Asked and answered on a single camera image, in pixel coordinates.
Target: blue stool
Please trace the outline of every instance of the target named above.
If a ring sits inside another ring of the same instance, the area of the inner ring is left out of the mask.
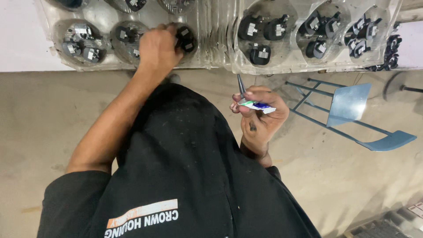
[[[354,85],[354,86],[344,86],[336,83],[329,83],[324,82],[320,80],[315,80],[309,78],[308,81],[310,82],[316,82],[317,84],[313,88],[305,87],[302,85],[298,85],[295,83],[286,82],[287,85],[291,85],[296,87],[297,91],[301,93],[303,96],[303,99],[293,108],[289,109],[291,112],[316,123],[319,126],[326,127],[328,130],[333,131],[345,138],[348,138],[352,141],[357,142],[358,144],[368,148],[371,151],[389,151],[396,148],[399,148],[413,140],[415,140],[417,137],[408,133],[405,133],[403,131],[396,131],[394,133],[391,133],[389,131],[377,128],[375,126],[360,122],[358,120],[361,119],[361,116],[363,115],[363,111],[365,109],[365,105],[367,102],[367,96],[369,94],[371,84],[365,83],[360,85]],[[326,84],[338,87],[335,90],[335,93],[329,93],[326,91],[318,90],[317,87],[320,84]],[[305,94],[301,91],[301,89],[306,89],[309,91],[309,93]],[[332,104],[330,106],[330,110],[327,110],[325,108],[319,107],[317,105],[314,105],[308,97],[313,93],[323,94],[329,97],[332,97]],[[317,108],[321,111],[329,113],[329,117],[327,119],[327,123],[321,123],[311,117],[308,117],[300,112],[297,111],[299,106],[302,104],[309,105],[311,107]],[[354,137],[345,134],[342,131],[339,131],[335,128],[332,128],[336,125],[341,125],[344,123],[353,122],[355,124],[367,127],[369,129],[375,130],[377,132],[383,133],[387,135],[386,137],[373,141],[373,142],[361,142]]]

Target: right hand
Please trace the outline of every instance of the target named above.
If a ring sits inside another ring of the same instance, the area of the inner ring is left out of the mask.
[[[181,48],[175,49],[176,26],[160,24],[144,33],[140,39],[140,65],[137,73],[151,76],[157,85],[184,56]]]
[[[243,136],[241,147],[249,149],[255,154],[254,159],[260,160],[268,156],[268,142],[288,118],[289,108],[277,93],[272,92],[265,86],[249,87],[244,93],[244,97],[248,101],[266,103],[276,108],[274,112],[263,114],[262,111],[238,105],[241,100],[239,93],[232,96],[233,102],[229,108],[234,113],[242,114],[241,130]]]

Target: black t-shirt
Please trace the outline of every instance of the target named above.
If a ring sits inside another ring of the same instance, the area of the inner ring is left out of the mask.
[[[241,154],[222,114],[183,86],[154,91],[118,165],[53,181],[38,237],[320,237],[277,168]]]

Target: concrete floor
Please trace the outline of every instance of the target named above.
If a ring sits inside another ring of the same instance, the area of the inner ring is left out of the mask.
[[[228,109],[238,91],[225,70],[177,72],[182,84],[209,99],[239,141],[241,116]],[[316,225],[331,238],[363,220],[423,197],[423,96],[407,92],[382,99],[391,72],[244,75],[246,86],[264,84],[289,106],[299,94],[285,80],[307,77],[344,85],[372,83],[362,121],[417,140],[393,151],[371,152],[299,116],[290,115],[270,144],[282,180]],[[423,88],[420,72],[406,72],[408,86]],[[30,72],[0,74],[0,237],[35,237],[46,186],[61,176],[78,141],[130,79],[127,72]],[[334,90],[330,86],[322,89]],[[311,100],[329,108],[330,99]],[[326,122],[327,114],[304,105],[301,112]],[[363,141],[381,134],[356,124],[336,127]]]

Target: person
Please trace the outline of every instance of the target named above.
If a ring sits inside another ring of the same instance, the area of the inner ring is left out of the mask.
[[[38,237],[320,237],[268,153],[288,117],[281,97],[247,89],[247,100],[276,108],[261,115],[233,96],[230,109],[242,114],[238,146],[208,100],[159,85],[183,57],[175,33],[159,25],[142,36],[135,75],[46,188]]]

